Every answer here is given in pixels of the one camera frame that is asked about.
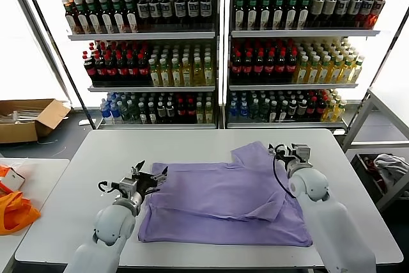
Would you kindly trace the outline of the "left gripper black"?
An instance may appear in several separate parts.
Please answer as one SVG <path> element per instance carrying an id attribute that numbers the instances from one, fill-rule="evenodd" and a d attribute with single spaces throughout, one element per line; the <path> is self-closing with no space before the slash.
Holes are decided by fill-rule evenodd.
<path id="1" fill-rule="evenodd" d="M 167 179 L 168 167 L 166 166 L 164 170 L 156 175 L 151 175 L 148 173 L 140 173 L 145 161 L 142 160 L 138 162 L 135 166 L 131 167 L 132 177 L 137 177 L 137 188 L 136 191 L 141 197 L 158 192 L 158 186 L 160 183 L 164 183 Z"/>

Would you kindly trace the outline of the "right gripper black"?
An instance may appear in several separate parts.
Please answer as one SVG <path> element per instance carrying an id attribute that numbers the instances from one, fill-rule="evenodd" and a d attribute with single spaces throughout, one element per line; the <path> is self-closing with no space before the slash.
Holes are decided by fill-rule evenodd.
<path id="1" fill-rule="evenodd" d="M 275 151 L 277 149 L 277 145 L 269 144 L 268 148 L 272 150 L 270 151 L 270 155 L 272 157 L 275 157 L 277 154 L 278 159 L 282 162 L 286 172 L 289 173 L 292 163 L 296 161 L 296 157 L 293 153 L 293 150 L 279 150 L 276 153 Z"/>

